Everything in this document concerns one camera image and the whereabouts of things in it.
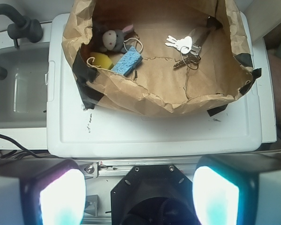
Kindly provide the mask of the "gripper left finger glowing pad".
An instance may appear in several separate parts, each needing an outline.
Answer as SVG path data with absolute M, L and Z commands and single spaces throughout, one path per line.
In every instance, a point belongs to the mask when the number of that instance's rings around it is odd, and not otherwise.
M 86 182 L 72 159 L 0 159 L 0 225 L 79 225 Z

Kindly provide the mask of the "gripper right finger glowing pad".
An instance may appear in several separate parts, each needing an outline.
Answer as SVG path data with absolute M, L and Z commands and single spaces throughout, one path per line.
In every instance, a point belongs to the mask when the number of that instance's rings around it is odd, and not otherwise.
M 281 154 L 204 155 L 192 182 L 203 225 L 281 225 Z

